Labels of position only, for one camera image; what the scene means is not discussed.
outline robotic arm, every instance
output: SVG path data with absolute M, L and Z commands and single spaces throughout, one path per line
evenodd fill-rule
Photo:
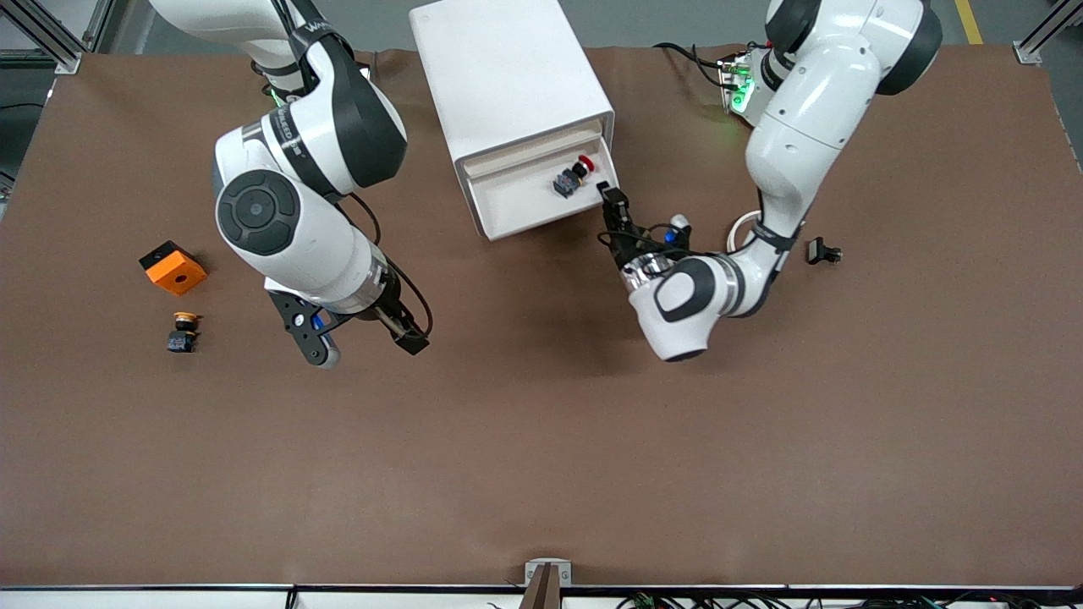
M 393 177 L 406 134 L 388 99 L 311 0 L 154 0 L 170 23 L 248 52 L 292 100 L 222 135 L 212 168 L 219 231 L 264 288 L 310 364 L 339 360 L 330 331 L 378 320 L 410 354 L 428 346 L 400 300 L 409 280 L 338 202 Z
M 932 63 L 942 38 L 928 0 L 772 0 L 771 47 L 725 62 L 727 109 L 754 127 L 745 163 L 760 213 L 736 251 L 689 250 L 675 217 L 660 243 L 628 199 L 600 184 L 610 251 L 648 342 L 676 362 L 707 349 L 719 318 L 755 313 L 797 241 L 805 216 L 874 94 L 896 94 Z

